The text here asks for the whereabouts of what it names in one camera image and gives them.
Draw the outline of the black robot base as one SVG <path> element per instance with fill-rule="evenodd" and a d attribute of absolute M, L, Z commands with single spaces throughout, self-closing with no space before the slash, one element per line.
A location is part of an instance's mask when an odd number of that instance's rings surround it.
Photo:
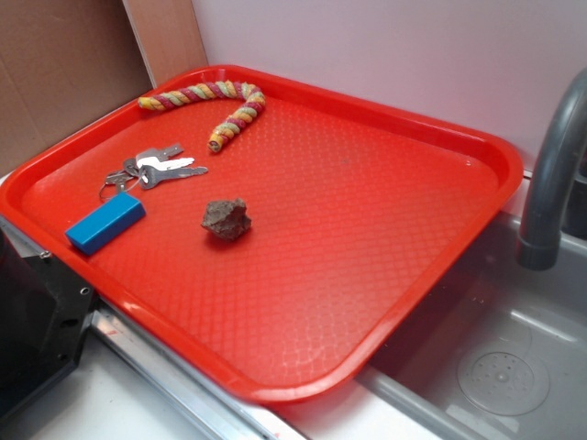
<path fill-rule="evenodd" d="M 1 421 L 79 365 L 94 287 L 56 257 L 22 257 L 1 235 Z"/>

